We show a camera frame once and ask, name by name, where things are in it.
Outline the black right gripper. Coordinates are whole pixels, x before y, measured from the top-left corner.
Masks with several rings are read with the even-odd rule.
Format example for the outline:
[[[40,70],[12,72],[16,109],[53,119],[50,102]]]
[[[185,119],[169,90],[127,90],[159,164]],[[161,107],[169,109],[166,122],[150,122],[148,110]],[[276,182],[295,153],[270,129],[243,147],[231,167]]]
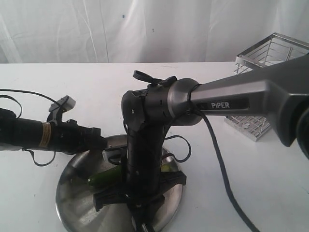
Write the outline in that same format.
[[[125,183],[116,182],[93,194],[93,203],[97,212],[105,205],[125,203],[134,219],[135,231],[153,232],[152,221],[165,202],[163,194],[178,184],[186,184],[182,171],[162,172],[157,188],[150,192],[142,189],[132,192]]]

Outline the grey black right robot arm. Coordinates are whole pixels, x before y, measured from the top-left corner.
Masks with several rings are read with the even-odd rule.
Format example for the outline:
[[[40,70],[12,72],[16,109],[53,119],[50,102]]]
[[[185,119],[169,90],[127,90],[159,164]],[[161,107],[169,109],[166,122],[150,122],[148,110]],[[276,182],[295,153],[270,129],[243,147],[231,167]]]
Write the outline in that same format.
[[[122,179],[94,194],[95,209],[124,203],[132,214],[136,231],[153,231],[151,223],[164,203],[164,193],[186,183],[186,175],[181,171],[161,171],[166,134],[172,126],[191,126],[203,120],[212,138],[227,195],[244,223],[257,231],[232,193],[208,116],[263,116],[284,146],[297,141],[308,155],[308,55],[205,84],[175,76],[161,80],[140,71],[133,76],[148,86],[127,91],[122,97],[127,127],[127,152],[120,163]]]

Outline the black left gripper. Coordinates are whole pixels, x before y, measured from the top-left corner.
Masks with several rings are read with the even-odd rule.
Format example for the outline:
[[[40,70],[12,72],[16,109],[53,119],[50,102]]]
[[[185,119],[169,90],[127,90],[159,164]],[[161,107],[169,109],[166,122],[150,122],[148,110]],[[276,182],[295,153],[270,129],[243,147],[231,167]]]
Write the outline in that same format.
[[[88,150],[101,150],[108,146],[105,137],[101,137],[99,128],[87,128],[74,120],[51,123],[52,133],[49,150],[73,155]]]

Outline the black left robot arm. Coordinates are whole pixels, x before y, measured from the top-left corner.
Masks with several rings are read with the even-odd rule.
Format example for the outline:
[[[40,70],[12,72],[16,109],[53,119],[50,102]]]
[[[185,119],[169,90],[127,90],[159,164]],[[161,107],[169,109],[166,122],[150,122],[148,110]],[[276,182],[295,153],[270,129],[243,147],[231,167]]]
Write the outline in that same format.
[[[14,112],[1,108],[0,146],[3,150],[24,148],[73,155],[88,150],[103,151],[108,143],[101,136],[101,129],[79,126],[73,119],[41,122],[17,118]]]

